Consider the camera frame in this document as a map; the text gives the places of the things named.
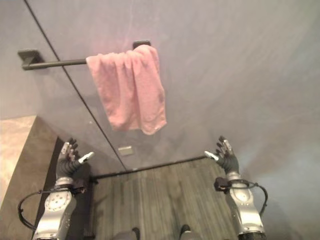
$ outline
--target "wall outlet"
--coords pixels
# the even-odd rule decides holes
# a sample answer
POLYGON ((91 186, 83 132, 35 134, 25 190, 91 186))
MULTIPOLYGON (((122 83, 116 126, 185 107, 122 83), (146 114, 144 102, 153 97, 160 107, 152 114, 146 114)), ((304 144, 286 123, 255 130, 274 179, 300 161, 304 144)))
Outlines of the wall outlet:
POLYGON ((132 146, 118 147, 118 151, 121 156, 127 156, 127 155, 134 154, 134 150, 133 150, 132 146))

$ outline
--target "gray wall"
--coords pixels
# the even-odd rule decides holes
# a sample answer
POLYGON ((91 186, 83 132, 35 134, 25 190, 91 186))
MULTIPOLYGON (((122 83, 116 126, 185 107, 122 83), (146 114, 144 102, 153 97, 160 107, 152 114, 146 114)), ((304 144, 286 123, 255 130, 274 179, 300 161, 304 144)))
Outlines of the gray wall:
MULTIPOLYGON (((150 39, 158 49, 168 124, 153 136, 112 131, 88 68, 66 68, 111 144, 134 147, 121 158, 127 169, 202 155, 223 134, 243 175, 269 191, 269 238, 319 238, 319 1, 28 2, 63 60, 126 51, 134 40, 150 39)), ((20 47, 54 59, 32 41, 7 55, 20 47)), ((12 60, 15 71, 18 64, 12 60)), ((60 70, 46 71, 52 78, 60 70)))
POLYGON ((22 70, 17 54, 21 49, 36 48, 55 60, 24 2, 0 1, 0 19, 1 119, 39 115, 64 140, 76 138, 81 154, 95 152, 93 174, 124 171, 60 67, 22 70))

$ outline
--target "towel bar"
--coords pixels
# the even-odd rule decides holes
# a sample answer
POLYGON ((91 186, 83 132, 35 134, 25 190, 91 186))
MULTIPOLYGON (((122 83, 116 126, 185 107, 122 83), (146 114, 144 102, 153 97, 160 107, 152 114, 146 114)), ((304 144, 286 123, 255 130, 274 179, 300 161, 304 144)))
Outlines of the towel bar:
MULTIPOLYGON (((140 45, 151 46, 151 43, 148 40, 134 41, 132 44, 132 48, 135 49, 140 45)), ((41 57, 39 51, 35 49, 19 50, 18 55, 23 61, 23 70, 46 69, 52 67, 87 64, 86 59, 45 62, 44 59, 41 57)))

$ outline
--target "wooden floor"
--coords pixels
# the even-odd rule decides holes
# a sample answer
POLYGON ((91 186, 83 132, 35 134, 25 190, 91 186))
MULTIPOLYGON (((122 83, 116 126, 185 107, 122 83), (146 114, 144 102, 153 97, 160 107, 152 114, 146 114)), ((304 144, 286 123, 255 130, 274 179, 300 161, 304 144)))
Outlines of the wooden floor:
POLYGON ((207 158, 108 177, 94 187, 97 240, 139 227, 141 240, 178 240, 189 224, 203 240, 235 240, 230 211, 213 183, 224 176, 207 158))

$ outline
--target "pink towel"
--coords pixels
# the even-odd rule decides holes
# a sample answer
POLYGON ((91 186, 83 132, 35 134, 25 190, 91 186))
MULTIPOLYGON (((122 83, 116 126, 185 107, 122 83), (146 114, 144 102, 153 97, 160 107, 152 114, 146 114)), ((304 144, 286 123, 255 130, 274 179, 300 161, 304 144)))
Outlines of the pink towel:
POLYGON ((151 135, 167 123, 155 48, 140 45, 133 51, 89 56, 86 62, 114 130, 141 129, 151 135))

